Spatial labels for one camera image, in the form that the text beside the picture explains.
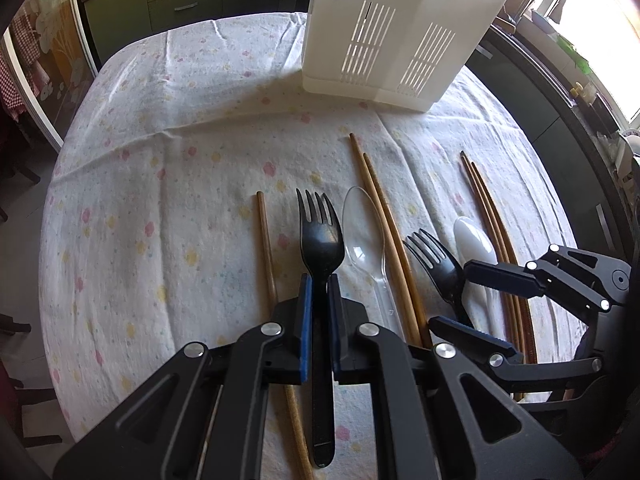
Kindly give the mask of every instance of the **metal faucet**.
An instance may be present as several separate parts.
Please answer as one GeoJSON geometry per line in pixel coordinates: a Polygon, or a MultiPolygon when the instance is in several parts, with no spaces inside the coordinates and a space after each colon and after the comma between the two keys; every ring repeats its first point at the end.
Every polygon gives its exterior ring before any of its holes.
{"type": "MultiPolygon", "coordinates": [[[[532,0],[522,1],[522,3],[520,4],[520,7],[518,8],[518,12],[516,12],[516,14],[511,18],[515,25],[518,24],[518,22],[522,19],[524,13],[526,12],[526,10],[529,9],[531,1],[532,0]]],[[[562,15],[562,6],[564,6],[565,1],[566,0],[559,0],[558,3],[555,4],[551,12],[546,14],[545,16],[548,15],[556,23],[560,23],[560,17],[562,15]]]]}

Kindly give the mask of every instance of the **white plastic basket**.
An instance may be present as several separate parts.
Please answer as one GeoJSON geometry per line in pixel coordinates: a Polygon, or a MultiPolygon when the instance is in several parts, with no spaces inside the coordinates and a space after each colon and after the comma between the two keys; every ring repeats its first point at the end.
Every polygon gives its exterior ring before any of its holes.
{"type": "Polygon", "coordinates": [[[311,0],[303,86],[427,111],[506,0],[311,0]]]}

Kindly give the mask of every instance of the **black plastic fork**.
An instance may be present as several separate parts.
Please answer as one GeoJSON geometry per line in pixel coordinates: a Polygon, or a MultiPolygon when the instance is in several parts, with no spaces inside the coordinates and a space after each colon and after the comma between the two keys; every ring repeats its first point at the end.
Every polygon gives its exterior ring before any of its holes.
{"type": "Polygon", "coordinates": [[[420,229],[420,232],[414,232],[414,236],[408,236],[407,239],[413,245],[404,240],[402,243],[416,257],[422,268],[427,271],[442,299],[453,307],[458,322],[473,328],[473,323],[471,323],[471,319],[462,305],[465,273],[453,254],[435,236],[424,229],[420,229]]]}
{"type": "Polygon", "coordinates": [[[332,272],[344,260],[344,242],[334,206],[323,193],[316,193],[318,213],[311,193],[305,191],[305,202],[297,189],[300,209],[300,251],[305,267],[311,274],[313,294],[311,304],[311,441],[312,457],[318,467],[326,467],[334,459],[334,380],[330,360],[329,305],[326,284],[332,272]],[[327,216],[322,202],[326,202],[327,216]]]}

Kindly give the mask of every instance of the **wooden chair leg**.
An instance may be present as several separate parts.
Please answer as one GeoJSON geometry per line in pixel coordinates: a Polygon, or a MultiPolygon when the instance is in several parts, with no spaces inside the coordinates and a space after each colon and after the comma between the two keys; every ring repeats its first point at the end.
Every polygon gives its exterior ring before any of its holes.
{"type": "Polygon", "coordinates": [[[16,162],[14,164],[14,168],[19,171],[21,174],[23,174],[25,177],[27,177],[29,180],[31,180],[34,184],[39,183],[40,181],[40,177],[37,176],[35,173],[33,173],[33,171],[31,171],[29,168],[27,168],[24,163],[22,162],[16,162]]]}
{"type": "Polygon", "coordinates": [[[18,403],[21,406],[40,404],[41,402],[54,400],[56,398],[56,391],[53,388],[16,390],[15,393],[18,395],[18,403]]]}
{"type": "Polygon", "coordinates": [[[24,447],[48,446],[49,444],[62,444],[62,437],[59,435],[24,436],[22,445],[24,447]]]}
{"type": "Polygon", "coordinates": [[[31,325],[29,323],[14,323],[13,317],[0,314],[0,330],[13,335],[16,332],[31,332],[31,325]]]}
{"type": "Polygon", "coordinates": [[[22,381],[19,381],[18,379],[12,379],[11,377],[9,377],[9,382],[14,388],[24,388],[24,383],[22,381]]]}

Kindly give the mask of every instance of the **floor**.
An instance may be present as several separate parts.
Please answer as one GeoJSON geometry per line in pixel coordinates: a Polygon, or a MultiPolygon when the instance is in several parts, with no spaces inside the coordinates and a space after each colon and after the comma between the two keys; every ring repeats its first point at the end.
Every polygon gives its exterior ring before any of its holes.
{"type": "MultiPolygon", "coordinates": [[[[30,153],[26,165],[42,178],[35,186],[21,174],[0,180],[0,206],[9,215],[7,222],[0,222],[0,312],[12,316],[15,322],[31,324],[29,334],[0,334],[0,359],[9,375],[21,380],[26,388],[52,387],[40,329],[38,253],[44,202],[56,155],[48,145],[30,153]]],[[[22,420],[25,436],[62,437],[62,444],[29,450],[51,475],[60,456],[73,444],[58,402],[25,406],[22,420]]]]}

